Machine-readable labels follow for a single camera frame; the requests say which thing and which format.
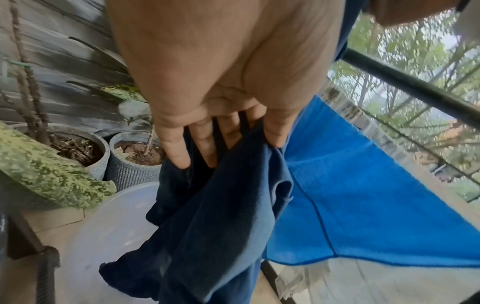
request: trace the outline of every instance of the soil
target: soil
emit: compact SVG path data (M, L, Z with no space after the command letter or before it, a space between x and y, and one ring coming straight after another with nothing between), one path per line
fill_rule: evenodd
M70 138L58 134L50 134L50 146L58 150L58 155L76 160L83 167L98 162L103 153L98 145L86 138Z
M161 165L167 157L165 151L159 145L152 143L149 153L144 156L146 146L146 143L139 141L120 141L114 147L115 149L121 148L124 153L129 153L130 155L126 157L129 162L144 166Z

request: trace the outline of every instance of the plant pot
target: plant pot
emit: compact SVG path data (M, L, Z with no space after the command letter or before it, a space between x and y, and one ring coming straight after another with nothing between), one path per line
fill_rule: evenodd
M27 124L20 123L11 125L12 128L26 134L28 132ZM98 180L103 180L105 175L105 170L110 158L110 148L108 143L100 136L90 134L88 132L69 127L63 124L48 124L47 132L54 133L58 135L63 135L66 137L80 137L93 141L100 148L100 151L103 153L102 158L97 161L95 164L87 167L90 175Z
M106 180L111 180L115 183L117 191L121 191L128 187L138 184L158 181L160 168L162 165L145 166L132 163L122 158L122 156L115 151L115 145L120 141L138 141L146 143L149 139L147 132L122 132L113 136L110 139L111 157L106 169Z

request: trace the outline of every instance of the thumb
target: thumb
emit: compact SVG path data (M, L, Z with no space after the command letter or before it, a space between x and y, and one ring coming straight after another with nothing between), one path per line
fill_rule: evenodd
M300 111L301 109L267 108L263 118L263 132L268 143L277 148L283 147Z

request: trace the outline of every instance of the sleeve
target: sleeve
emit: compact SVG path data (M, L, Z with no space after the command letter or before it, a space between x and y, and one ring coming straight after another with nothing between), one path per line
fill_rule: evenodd
M480 41L480 0L463 0L457 10L461 15L453 26L455 33L466 41Z

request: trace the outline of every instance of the corrugated wall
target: corrugated wall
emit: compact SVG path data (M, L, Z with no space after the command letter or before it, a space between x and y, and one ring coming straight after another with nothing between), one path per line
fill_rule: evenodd
M13 43L6 30L9 24L4 8L9 0L0 0L0 56L10 57ZM76 80L91 84L116 84L127 80L76 37L98 47L115 50L102 0L17 0L20 31L26 55L33 63L42 102L53 123L83 129L125 126L116 106L88 91L65 82ZM0 81L0 88L13 100L19 99L15 79ZM12 106L0 100L0 120L21 122Z

